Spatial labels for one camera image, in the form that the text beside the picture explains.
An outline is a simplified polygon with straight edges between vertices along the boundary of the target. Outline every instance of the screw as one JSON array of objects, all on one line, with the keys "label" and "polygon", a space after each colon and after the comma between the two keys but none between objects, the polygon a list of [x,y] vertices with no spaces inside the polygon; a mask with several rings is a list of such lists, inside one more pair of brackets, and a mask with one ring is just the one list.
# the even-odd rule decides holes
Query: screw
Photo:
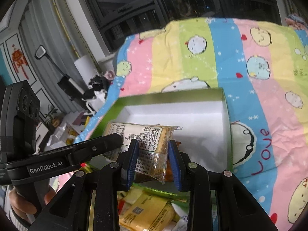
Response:
[{"label": "screw", "polygon": [[79,170],[79,171],[77,171],[76,172],[76,174],[75,174],[77,177],[83,177],[83,175],[84,175],[84,171],[82,171],[82,170]]},{"label": "screw", "polygon": [[229,171],[229,170],[225,170],[224,171],[224,175],[227,176],[227,177],[231,177],[232,176],[232,172]]},{"label": "screw", "polygon": [[190,162],[190,163],[188,163],[188,166],[189,166],[190,168],[197,168],[198,164],[195,163],[195,162]]},{"label": "screw", "polygon": [[110,167],[111,168],[117,168],[118,166],[120,166],[120,164],[118,162],[112,162],[110,163]]}]

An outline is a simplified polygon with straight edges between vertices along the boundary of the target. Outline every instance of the camera lens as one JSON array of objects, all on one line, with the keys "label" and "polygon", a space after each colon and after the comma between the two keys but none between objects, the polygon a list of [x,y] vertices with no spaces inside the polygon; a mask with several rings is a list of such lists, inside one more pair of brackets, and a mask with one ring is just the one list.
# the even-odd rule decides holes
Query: camera lens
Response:
[{"label": "camera lens", "polygon": [[28,97],[25,95],[23,97],[23,109],[26,110],[27,108],[27,102],[28,102]]},{"label": "camera lens", "polygon": [[30,102],[30,106],[29,106],[29,115],[30,115],[30,116],[33,115],[33,110],[34,110],[33,103]]}]

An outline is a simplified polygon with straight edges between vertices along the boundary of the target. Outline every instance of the green stripe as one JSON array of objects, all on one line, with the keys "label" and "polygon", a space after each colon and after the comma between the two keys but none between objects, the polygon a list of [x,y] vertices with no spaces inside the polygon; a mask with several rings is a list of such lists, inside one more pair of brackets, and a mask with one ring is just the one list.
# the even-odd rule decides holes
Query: green stripe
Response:
[{"label": "green stripe", "polygon": [[[197,76],[199,80],[206,81],[211,88],[218,87],[214,45],[208,24],[204,19],[198,18],[180,21],[179,27],[183,78]],[[195,35],[204,37],[207,42],[205,52],[197,55],[193,55],[185,44]]]}]

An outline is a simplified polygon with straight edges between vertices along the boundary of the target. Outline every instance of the pink stripe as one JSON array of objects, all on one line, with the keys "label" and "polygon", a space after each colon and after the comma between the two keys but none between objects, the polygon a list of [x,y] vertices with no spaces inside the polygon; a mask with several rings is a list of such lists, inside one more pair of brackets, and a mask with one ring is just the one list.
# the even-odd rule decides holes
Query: pink stripe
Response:
[{"label": "pink stripe", "polygon": [[272,147],[277,165],[277,179],[273,188],[273,199],[270,216],[278,215],[276,226],[279,231],[288,230],[292,224],[288,222],[288,207],[291,196],[297,185],[306,175],[303,161],[308,161],[308,147],[304,136],[304,128],[298,122],[294,108],[286,101],[285,93],[274,79],[269,47],[258,46],[250,35],[251,27],[258,27],[254,21],[234,20],[241,35],[245,34],[243,48],[246,60],[258,55],[267,59],[271,69],[270,78],[262,81],[250,79],[258,95],[265,114]]},{"label": "pink stripe", "polygon": [[131,42],[127,51],[127,61],[131,62],[131,73],[125,78],[120,97],[145,94],[152,82],[153,38],[139,41],[139,35]]}]

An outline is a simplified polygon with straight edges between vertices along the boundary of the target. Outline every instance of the bed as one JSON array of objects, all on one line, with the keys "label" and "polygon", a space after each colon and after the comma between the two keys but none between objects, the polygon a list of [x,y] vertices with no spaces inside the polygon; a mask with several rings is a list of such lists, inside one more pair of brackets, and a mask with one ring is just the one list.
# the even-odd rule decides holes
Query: bed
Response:
[{"label": "bed", "polygon": [[308,201],[308,35],[269,22],[194,18],[126,38],[104,106],[76,142],[90,138],[118,97],[222,87],[233,173],[278,230]]}]

